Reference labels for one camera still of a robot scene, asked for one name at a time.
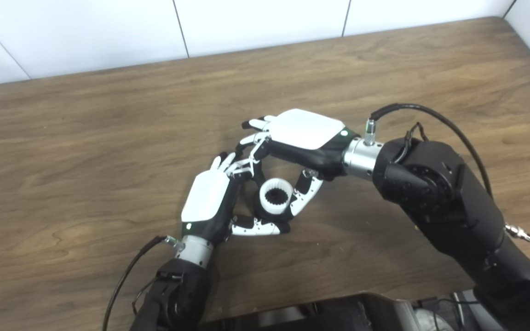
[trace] white robotic hand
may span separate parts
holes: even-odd
[[[381,149],[373,138],[364,141],[343,122],[301,109],[249,120],[242,128],[258,130],[236,147],[241,155],[245,148],[254,145],[247,160],[259,186],[254,201],[256,228],[267,222],[281,224],[292,220],[316,195],[324,180],[347,174],[370,180]],[[305,167],[295,187],[280,178],[265,181],[261,160],[267,155]],[[243,230],[238,234],[248,233]]]

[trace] black joint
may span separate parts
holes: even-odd
[[[311,184],[312,178],[307,178],[304,173],[301,172],[300,177],[298,178],[298,181],[296,183],[295,189],[302,194],[306,194],[310,190]]]
[[[259,149],[255,151],[255,154],[253,154],[253,157],[255,158],[255,160],[260,161],[262,159],[265,159],[265,157],[269,155],[269,150],[265,148],[266,144],[267,143],[263,143],[261,146],[259,146]]]
[[[290,233],[290,224],[287,223],[274,223],[279,229],[279,233]]]
[[[248,123],[248,121],[244,121],[242,122],[242,124],[240,125],[242,127],[242,129],[246,130],[246,129],[252,129],[253,127]]]
[[[220,157],[220,162],[224,161],[226,157],[228,156],[227,152],[222,152],[218,155]]]
[[[251,216],[237,216],[234,225],[240,228],[253,228],[255,222],[254,218]]]
[[[236,153],[236,157],[242,157],[242,151],[244,151],[245,148],[247,148],[248,145],[243,145],[241,143],[238,143],[236,147],[234,148],[234,153]]]

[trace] tabletop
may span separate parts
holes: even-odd
[[[486,18],[0,85],[0,330],[98,330],[109,296],[154,235],[179,235],[196,174],[248,131],[241,122],[301,108],[363,132],[394,102],[455,122],[482,156],[506,221],[530,232],[530,50]],[[377,140],[424,114],[382,119]],[[266,159],[265,174],[300,167]],[[239,208],[247,211],[254,187]],[[206,320],[376,293],[420,299],[472,282],[372,183],[337,178],[277,237],[233,237],[210,262]],[[530,257],[530,243],[517,243]],[[111,330],[174,252],[143,257],[116,301]]]

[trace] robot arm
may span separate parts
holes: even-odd
[[[400,205],[436,249],[460,264],[475,281],[478,300],[501,325],[510,331],[530,330],[530,259],[506,233],[527,241],[530,235],[504,222],[488,192],[450,146],[413,139],[412,130],[404,139],[377,143],[376,121],[368,120],[364,138],[340,121],[300,109],[243,127],[261,130],[257,135],[269,139],[270,155],[316,170],[320,178],[372,180],[381,196]]]

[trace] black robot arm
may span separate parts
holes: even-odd
[[[509,331],[530,331],[530,259],[505,234],[502,212],[447,144],[404,140],[384,145],[373,181],[440,252],[475,281],[476,298]]]

